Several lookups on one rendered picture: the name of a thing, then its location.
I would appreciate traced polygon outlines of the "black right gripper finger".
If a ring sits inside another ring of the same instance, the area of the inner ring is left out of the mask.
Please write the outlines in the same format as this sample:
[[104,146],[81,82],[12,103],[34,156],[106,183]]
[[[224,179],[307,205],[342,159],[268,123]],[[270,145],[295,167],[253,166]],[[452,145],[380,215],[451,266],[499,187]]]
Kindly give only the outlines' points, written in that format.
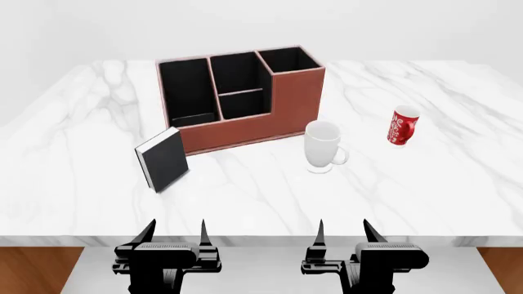
[[325,254],[327,247],[324,241],[324,224],[323,220],[320,220],[318,233],[315,237],[313,244],[306,249],[306,260],[307,261],[325,261]]
[[369,243],[387,243],[387,240],[366,220],[363,220],[364,232]]

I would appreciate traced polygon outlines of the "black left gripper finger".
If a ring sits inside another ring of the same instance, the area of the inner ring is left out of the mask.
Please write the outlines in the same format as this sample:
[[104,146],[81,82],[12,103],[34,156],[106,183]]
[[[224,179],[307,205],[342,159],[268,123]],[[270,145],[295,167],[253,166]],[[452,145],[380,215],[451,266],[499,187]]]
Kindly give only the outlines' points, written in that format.
[[149,243],[154,236],[156,220],[152,220],[131,242],[119,245],[114,249],[116,259],[127,259],[130,252],[142,243]]
[[217,264],[219,262],[219,251],[214,247],[208,237],[205,220],[201,222],[201,234],[199,243],[199,261],[202,264]]

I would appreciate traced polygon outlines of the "black hardcover book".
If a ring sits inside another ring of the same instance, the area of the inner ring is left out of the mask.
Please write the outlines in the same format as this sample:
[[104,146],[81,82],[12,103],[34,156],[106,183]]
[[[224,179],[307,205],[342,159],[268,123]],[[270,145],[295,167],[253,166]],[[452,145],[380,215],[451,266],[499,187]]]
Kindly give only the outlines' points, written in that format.
[[181,133],[169,127],[135,148],[149,188],[161,193],[189,171]]

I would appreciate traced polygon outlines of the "white footed mug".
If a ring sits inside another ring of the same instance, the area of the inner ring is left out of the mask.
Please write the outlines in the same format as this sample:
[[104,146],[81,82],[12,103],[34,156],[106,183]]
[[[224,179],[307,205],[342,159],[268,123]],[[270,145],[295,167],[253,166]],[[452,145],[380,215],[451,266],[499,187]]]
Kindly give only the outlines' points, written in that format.
[[324,174],[331,171],[332,165],[346,163],[349,153],[339,145],[340,141],[341,132],[335,124],[320,120],[309,122],[304,133],[307,170]]

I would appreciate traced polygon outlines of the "red patterned mug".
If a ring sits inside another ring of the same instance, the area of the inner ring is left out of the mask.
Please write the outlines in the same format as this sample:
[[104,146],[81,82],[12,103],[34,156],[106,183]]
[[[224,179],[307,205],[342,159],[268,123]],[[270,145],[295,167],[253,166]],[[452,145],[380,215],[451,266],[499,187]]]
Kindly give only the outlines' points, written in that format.
[[394,109],[391,124],[387,133],[387,141],[395,147],[404,147],[412,138],[419,120],[418,109],[409,105],[399,105]]

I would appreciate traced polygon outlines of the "brown leather desk caddy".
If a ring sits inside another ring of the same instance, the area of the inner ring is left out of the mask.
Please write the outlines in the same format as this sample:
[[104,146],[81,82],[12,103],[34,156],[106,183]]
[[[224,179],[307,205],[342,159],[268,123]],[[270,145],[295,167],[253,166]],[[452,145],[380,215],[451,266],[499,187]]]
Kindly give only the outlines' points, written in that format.
[[302,46],[155,62],[165,122],[187,155],[304,133],[325,67]]

